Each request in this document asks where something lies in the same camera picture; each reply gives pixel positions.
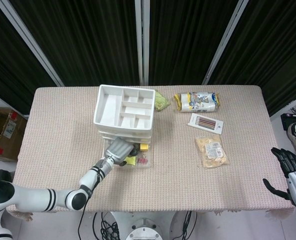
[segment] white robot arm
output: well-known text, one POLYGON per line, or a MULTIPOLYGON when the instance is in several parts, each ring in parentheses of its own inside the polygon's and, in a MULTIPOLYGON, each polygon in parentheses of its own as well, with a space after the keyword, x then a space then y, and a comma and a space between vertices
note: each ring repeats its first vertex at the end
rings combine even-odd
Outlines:
MULTIPOLYGON (((93 190, 112 170, 113 165, 125 165, 125 158, 134 149, 133 144, 120 138, 105 151, 105 158, 97 162, 79 181, 78 190, 32 189, 0 180, 0 219, 7 206, 15 205, 21 212, 48 212, 56 206, 70 210, 82 209, 93 190)), ((11 232, 0 225, 0 240, 11 240, 11 232)))
POLYGON ((286 200, 290 200, 291 203, 296 206, 296 155, 288 150, 280 150, 275 147, 271 149, 271 151, 278 158, 281 169, 286 177, 288 184, 287 192, 276 190, 265 178, 263 182, 271 193, 286 200))

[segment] label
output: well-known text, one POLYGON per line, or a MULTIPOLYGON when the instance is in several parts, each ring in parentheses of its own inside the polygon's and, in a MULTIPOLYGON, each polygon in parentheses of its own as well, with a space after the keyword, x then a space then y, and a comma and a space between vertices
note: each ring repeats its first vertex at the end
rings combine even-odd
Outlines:
POLYGON ((224 156, 221 144, 218 141, 206 144, 206 152, 210 159, 221 158, 224 156))
POLYGON ((3 132, 3 135, 6 138, 10 139, 15 127, 16 127, 16 123, 10 120, 7 124, 6 129, 3 132))

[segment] white floor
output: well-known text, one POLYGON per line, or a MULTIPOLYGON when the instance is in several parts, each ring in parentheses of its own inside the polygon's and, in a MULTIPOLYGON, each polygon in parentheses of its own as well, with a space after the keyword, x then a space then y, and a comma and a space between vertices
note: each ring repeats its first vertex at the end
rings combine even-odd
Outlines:
MULTIPOLYGON (((3 217, 5 227, 13 233, 14 240, 76 240, 80 212, 35 213, 33 221, 25 222, 8 214, 3 217)), ((181 234, 185 213, 179 212, 172 221, 171 239, 181 234)), ((85 214, 81 225, 83 240, 93 240, 93 214, 85 214)), ((190 228, 194 223, 191 217, 190 228)), ((100 221, 95 228, 100 234, 100 221)), ((198 221, 191 240, 296 240, 296 213, 285 220, 274 220, 266 217, 266 212, 242 211, 224 212, 215 215, 213 212, 199 213, 198 221)))

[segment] small yellow item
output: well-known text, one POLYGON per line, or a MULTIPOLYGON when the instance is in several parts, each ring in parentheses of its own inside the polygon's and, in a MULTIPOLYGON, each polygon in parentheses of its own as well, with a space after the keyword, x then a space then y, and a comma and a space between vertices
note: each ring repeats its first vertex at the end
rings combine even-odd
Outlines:
POLYGON ((125 161, 127 162, 127 164, 129 165, 133 165, 136 166, 136 162, 137 162, 137 157, 136 156, 132 156, 132 157, 126 157, 125 161))
POLYGON ((140 143, 140 151, 148 151, 149 145, 146 143, 140 143))

